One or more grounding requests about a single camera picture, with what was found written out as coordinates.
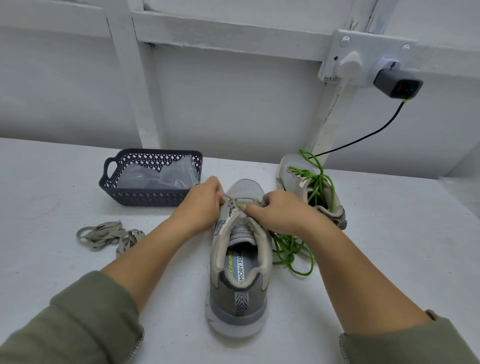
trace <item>gray sneaker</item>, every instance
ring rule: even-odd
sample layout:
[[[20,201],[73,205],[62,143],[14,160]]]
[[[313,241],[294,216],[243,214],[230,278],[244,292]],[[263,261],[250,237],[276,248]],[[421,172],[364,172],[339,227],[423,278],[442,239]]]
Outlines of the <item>gray sneaker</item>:
[[[308,170],[317,175],[319,171],[300,154],[287,154],[284,156],[278,166],[276,177],[277,188],[296,194],[302,201],[309,203],[309,193],[312,192],[312,178],[298,173],[298,170]],[[323,189],[325,203],[314,206],[319,212],[326,215],[341,230],[347,228],[347,220],[345,219],[345,210],[340,204],[340,200],[336,193],[332,197],[332,186],[326,180],[323,180]]]
[[[227,195],[231,199],[220,208],[210,252],[207,319],[215,331],[239,338],[265,323],[272,245],[269,233],[241,211],[244,204],[261,202],[260,185],[240,180]]]

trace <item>green sleeve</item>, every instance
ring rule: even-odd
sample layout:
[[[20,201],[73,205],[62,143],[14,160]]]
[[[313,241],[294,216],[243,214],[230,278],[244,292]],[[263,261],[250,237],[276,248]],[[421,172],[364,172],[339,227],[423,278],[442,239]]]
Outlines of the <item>green sleeve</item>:
[[[122,286],[88,273],[10,335],[0,347],[0,363],[124,364],[143,340],[138,315]]]
[[[377,337],[340,335],[348,364],[479,364],[450,320],[427,311],[428,324]]]

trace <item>plastic basket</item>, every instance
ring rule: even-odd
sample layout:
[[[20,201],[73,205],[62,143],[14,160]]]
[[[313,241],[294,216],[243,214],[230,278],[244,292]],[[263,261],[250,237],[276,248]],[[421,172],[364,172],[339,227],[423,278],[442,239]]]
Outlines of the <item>plastic basket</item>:
[[[199,177],[202,176],[203,155],[196,150],[167,149],[124,149],[115,157],[107,158],[103,166],[103,176],[99,186],[115,201],[124,206],[178,206],[189,190],[150,190],[136,188],[117,188],[117,182],[125,167],[131,163],[152,168],[160,172],[163,166],[191,155]],[[117,163],[112,176],[108,176],[108,166]]]

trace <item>power adapter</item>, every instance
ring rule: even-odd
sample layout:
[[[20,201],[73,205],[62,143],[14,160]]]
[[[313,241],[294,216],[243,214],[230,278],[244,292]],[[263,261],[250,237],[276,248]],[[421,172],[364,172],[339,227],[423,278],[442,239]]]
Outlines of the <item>power adapter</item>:
[[[385,68],[375,77],[373,85],[391,98],[413,99],[423,85],[423,81],[410,72]]]

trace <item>wall socket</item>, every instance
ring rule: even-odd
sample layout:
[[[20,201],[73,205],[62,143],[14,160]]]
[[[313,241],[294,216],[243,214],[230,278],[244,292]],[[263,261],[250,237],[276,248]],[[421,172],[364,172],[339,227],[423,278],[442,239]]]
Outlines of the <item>wall socket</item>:
[[[378,68],[383,59],[391,59],[400,64],[405,64],[411,56],[416,40],[381,36],[377,34],[354,32],[349,30],[336,30],[332,34],[332,43],[327,59],[322,62],[319,78],[325,82],[336,82],[335,66],[350,52],[360,55],[363,72],[356,79],[349,81],[350,85],[371,87],[373,86],[372,73]]]

